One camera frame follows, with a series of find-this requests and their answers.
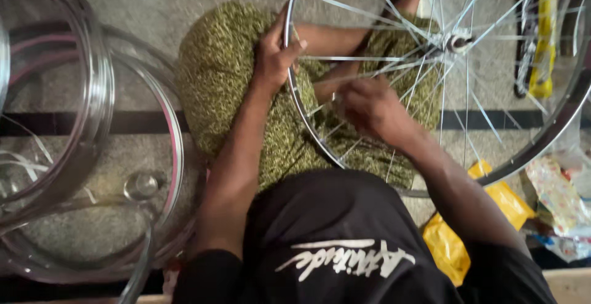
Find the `yellow packaging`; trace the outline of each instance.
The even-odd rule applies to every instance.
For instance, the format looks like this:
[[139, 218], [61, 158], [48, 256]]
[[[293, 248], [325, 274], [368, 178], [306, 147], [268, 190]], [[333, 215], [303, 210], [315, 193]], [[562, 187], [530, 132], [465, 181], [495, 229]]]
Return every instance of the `yellow packaging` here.
[[[470, 168], [468, 174], [472, 179], [476, 179], [482, 177], [484, 172], [491, 171], [491, 166], [482, 160]], [[525, 220], [534, 216], [534, 211], [504, 181], [484, 190], [497, 203], [515, 229], [521, 229]], [[447, 275], [456, 287], [461, 286], [470, 268], [470, 258], [462, 240], [443, 221], [439, 213], [425, 226], [423, 239], [435, 259], [437, 268]]]

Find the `stack of rims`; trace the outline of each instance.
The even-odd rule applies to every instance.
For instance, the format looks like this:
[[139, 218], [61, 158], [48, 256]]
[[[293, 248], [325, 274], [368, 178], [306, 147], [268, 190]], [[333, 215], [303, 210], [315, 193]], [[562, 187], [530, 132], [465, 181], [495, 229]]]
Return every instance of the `stack of rims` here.
[[133, 302], [190, 236], [205, 180], [172, 63], [85, 0], [0, 0], [0, 19], [0, 264], [50, 283], [131, 278]]

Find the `gray floor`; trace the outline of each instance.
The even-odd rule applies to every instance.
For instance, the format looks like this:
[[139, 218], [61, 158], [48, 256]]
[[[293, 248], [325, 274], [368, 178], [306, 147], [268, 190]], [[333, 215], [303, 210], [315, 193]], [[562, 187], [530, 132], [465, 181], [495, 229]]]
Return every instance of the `gray floor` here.
[[[131, 32], [156, 48], [163, 50], [168, 55], [176, 57], [177, 49], [182, 37], [191, 24], [209, 9], [228, 0], [88, 1], [94, 7], [99, 19], [103, 23]], [[252, 2], [261, 8], [277, 11], [286, 0], [241, 1]], [[373, 13], [381, 12], [384, 7], [382, 0], [338, 1]], [[447, 18], [449, 21], [451, 17], [455, 16], [464, 5], [464, 1], [465, 0], [444, 0], [446, 3], [443, 14], [444, 18]], [[477, 11], [475, 12], [474, 24], [485, 25], [496, 21], [498, 17], [506, 12], [514, 3], [514, 0], [479, 1], [477, 4]], [[435, 12], [437, 12], [438, 9], [438, 6], [434, 7]], [[423, 2], [421, 2], [419, 13], [428, 16], [430, 11], [431, 7], [429, 7], [428, 1], [423, 0]], [[326, 3], [321, 3], [317, 0], [301, 0], [300, 6], [296, 9], [296, 19], [298, 19], [298, 21], [331, 23], [340, 26], [369, 25], [371, 23], [370, 19], [363, 18], [358, 14], [336, 8]], [[491, 35], [514, 35], [514, 33], [513, 24], [511, 24], [500, 26], [495, 29]], [[475, 51], [475, 54], [470, 60], [473, 61], [474, 67], [476, 68], [475, 73], [479, 77], [482, 77], [482, 81], [472, 80], [470, 83], [472, 84], [476, 96], [478, 96], [479, 100], [482, 102], [483, 107], [485, 109], [506, 108], [511, 110], [536, 109], [536, 106], [531, 102], [518, 101], [513, 97], [513, 88], [511, 85], [511, 76], [513, 74], [511, 71], [512, 68], [507, 68], [506, 63], [502, 60], [503, 58], [515, 57], [515, 44], [499, 41], [486, 43], [483, 41], [483, 43], [477, 48], [479, 50]], [[498, 62], [491, 62], [489, 57], [495, 58]], [[72, 79], [76, 79], [75, 73], [64, 73], [63, 71], [60, 73], [48, 72], [41, 78], [46, 79], [47, 81], [54, 81], [55, 77], [52, 77], [51, 74], [65, 74]], [[126, 75], [124, 70], [117, 70], [117, 74], [120, 74], [122, 77], [129, 76], [128, 73], [128, 75]], [[146, 88], [134, 87], [135, 82], [133, 79], [121, 80], [124, 80], [125, 82], [118, 86], [119, 99], [116, 106], [118, 110], [147, 111], [158, 109], [158, 104], [155, 103], [153, 97], [150, 98], [149, 91], [147, 91]], [[453, 73], [450, 74], [448, 81], [447, 93], [450, 96], [451, 101], [447, 102], [446, 109], [464, 109], [466, 106], [465, 72], [454, 70]], [[49, 84], [44, 84], [44, 86], [47, 86], [46, 89], [40, 93], [40, 96], [37, 96], [37, 98], [22, 94], [20, 97], [23, 97], [23, 99], [27, 101], [15, 102], [14, 105], [12, 105], [13, 108], [11, 111], [71, 111], [76, 108], [77, 103], [75, 101], [69, 101], [74, 98], [58, 96], [74, 95], [79, 92], [77, 88], [64, 83], [59, 86], [51, 86]], [[495, 91], [494, 96], [491, 96], [489, 92], [490, 90]], [[475, 102], [470, 101], [468, 106], [470, 109], [477, 110]], [[502, 143], [504, 147], [499, 144], [491, 131], [474, 131], [470, 134], [470, 137], [477, 146], [480, 156], [492, 166], [497, 166], [507, 161], [510, 156], [525, 146], [532, 134], [535, 133], [535, 131], [500, 132], [499, 135], [503, 141]], [[164, 152], [167, 148], [170, 148], [170, 143], [167, 142], [165, 136], [114, 137], [111, 141], [111, 146], [112, 148], [108, 150], [106, 159], [103, 161], [104, 167], [101, 168], [105, 172], [114, 171], [114, 167], [126, 168], [135, 166], [136, 164], [134, 162], [141, 158], [142, 150], [150, 150], [155, 154], [155, 158], [153, 160], [148, 160], [149, 162], [154, 164], [162, 160], [166, 160], [166, 164], [169, 164], [170, 162], [169, 155]], [[461, 132], [446, 132], [444, 134], [443, 147], [454, 156], [457, 161], [463, 162], [464, 138]], [[162, 154], [160, 155], [162, 156], [161, 159], [159, 158], [160, 150], [162, 150]], [[129, 164], [114, 162], [114, 160], [122, 160], [124, 158], [130, 161]], [[472, 164], [476, 161], [476, 157], [471, 150], [467, 151], [466, 161], [466, 164]], [[535, 202], [535, 193], [532, 191], [531, 187], [528, 186], [527, 180], [524, 179], [522, 174], [512, 176], [506, 181], [509, 183], [510, 187], [512, 187], [514, 191], [521, 195], [528, 203], [533, 204]], [[105, 190], [105, 187], [106, 186], [99, 185], [93, 188], [93, 191], [95, 190], [98, 192]], [[108, 187], [108, 191], [116, 190], [116, 188]], [[434, 212], [434, 207], [429, 200], [405, 198], [404, 201], [417, 224], [424, 223]], [[80, 239], [72, 240], [78, 244], [72, 244], [72, 241], [68, 242], [71, 247], [76, 248], [76, 251], [80, 252], [77, 255], [77, 258], [79, 259], [92, 258], [97, 255], [108, 253], [117, 247], [120, 247], [119, 245], [126, 241], [121, 240], [118, 241], [119, 244], [112, 245], [104, 250], [99, 250], [99, 254], [97, 253], [97, 250], [79, 244], [85, 242], [84, 238], [92, 238], [94, 234], [89, 232], [86, 233], [86, 235], [90, 235], [90, 237], [85, 237], [80, 234]], [[123, 237], [129, 240], [129, 237], [133, 236], [133, 234], [128, 233], [128, 235], [124, 235]], [[41, 244], [57, 250], [54, 242], [46, 241]]]

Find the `black t-shirt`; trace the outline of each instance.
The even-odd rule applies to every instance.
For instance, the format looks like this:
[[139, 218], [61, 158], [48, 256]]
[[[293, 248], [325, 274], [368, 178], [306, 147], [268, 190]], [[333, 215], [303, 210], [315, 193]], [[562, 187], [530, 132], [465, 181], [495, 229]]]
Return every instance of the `black t-shirt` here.
[[471, 243], [455, 288], [395, 190], [366, 172], [284, 180], [249, 211], [244, 263], [224, 250], [182, 271], [175, 303], [555, 303], [521, 252]]

